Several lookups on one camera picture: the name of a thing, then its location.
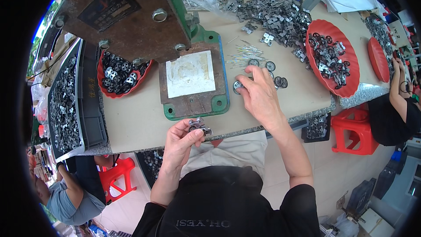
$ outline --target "metal clamp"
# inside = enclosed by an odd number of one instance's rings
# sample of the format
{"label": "metal clamp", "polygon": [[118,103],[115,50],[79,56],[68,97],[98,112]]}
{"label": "metal clamp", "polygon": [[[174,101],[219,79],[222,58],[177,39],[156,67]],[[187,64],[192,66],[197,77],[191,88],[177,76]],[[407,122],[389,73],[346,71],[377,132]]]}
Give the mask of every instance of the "metal clamp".
{"label": "metal clamp", "polygon": [[204,136],[213,135],[212,129],[205,125],[205,122],[203,121],[203,118],[201,117],[196,118],[196,121],[189,120],[189,124],[190,124],[189,132],[195,129],[202,129]]}

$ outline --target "green machine base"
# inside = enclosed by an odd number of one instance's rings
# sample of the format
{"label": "green machine base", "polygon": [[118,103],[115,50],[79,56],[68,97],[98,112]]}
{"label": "green machine base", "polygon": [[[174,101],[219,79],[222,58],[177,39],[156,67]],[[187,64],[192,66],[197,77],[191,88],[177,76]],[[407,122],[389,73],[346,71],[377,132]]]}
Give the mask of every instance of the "green machine base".
{"label": "green machine base", "polygon": [[214,31],[204,30],[200,25],[192,27],[192,36],[191,48],[180,51],[180,55],[210,50],[215,91],[168,98],[166,63],[160,63],[161,104],[163,104],[166,118],[172,121],[223,114],[229,109],[229,91],[221,36]]}

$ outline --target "black shirt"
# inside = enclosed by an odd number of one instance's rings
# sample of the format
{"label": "black shirt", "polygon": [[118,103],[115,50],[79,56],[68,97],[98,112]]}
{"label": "black shirt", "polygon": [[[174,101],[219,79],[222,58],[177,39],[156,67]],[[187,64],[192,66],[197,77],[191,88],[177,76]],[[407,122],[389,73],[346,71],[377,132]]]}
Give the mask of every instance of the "black shirt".
{"label": "black shirt", "polygon": [[251,168],[205,167],[188,173],[167,209],[147,203],[133,237],[320,236],[314,188],[290,189],[279,210],[260,195]]}
{"label": "black shirt", "polygon": [[382,145],[399,145],[421,128],[421,111],[413,98],[406,98],[406,123],[389,101],[389,94],[368,102],[371,133]]}

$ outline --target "beige pants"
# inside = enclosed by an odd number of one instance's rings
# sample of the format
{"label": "beige pants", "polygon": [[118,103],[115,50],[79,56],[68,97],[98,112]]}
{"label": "beige pants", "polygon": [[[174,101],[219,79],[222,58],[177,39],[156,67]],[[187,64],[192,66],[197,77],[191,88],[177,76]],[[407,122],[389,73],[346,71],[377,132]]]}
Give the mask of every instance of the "beige pants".
{"label": "beige pants", "polygon": [[264,130],[226,138],[218,147],[210,142],[202,143],[199,148],[193,145],[189,160],[182,168],[181,178],[189,172],[208,166],[251,166],[263,179],[266,147]]}

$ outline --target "gray plastic crate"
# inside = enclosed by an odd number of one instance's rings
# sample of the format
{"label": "gray plastic crate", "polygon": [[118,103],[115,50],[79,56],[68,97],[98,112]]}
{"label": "gray plastic crate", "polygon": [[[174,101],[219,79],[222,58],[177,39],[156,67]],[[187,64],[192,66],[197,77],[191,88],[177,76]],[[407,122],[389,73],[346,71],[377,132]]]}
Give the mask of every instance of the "gray plastic crate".
{"label": "gray plastic crate", "polygon": [[98,52],[94,45],[88,44],[82,39],[78,39],[69,50],[68,55],[64,58],[64,62],[58,71],[50,93],[48,94],[48,107],[50,107],[51,92],[55,87],[55,81],[59,79],[59,75],[66,67],[69,57],[77,55],[75,81],[75,98],[76,115],[78,116],[79,135],[82,145],[64,154],[55,147],[54,130],[51,125],[50,134],[52,137],[51,145],[54,151],[54,157],[57,162],[68,159],[69,157],[78,155],[89,148],[95,148],[107,143],[107,134],[103,123],[102,114],[99,108],[99,86],[96,76],[96,66],[98,60]]}
{"label": "gray plastic crate", "polygon": [[78,61],[77,102],[79,118],[82,126],[85,150],[99,147],[107,143],[107,134],[99,109],[99,86],[97,79],[97,62],[99,50],[95,45],[82,44],[82,55]]}

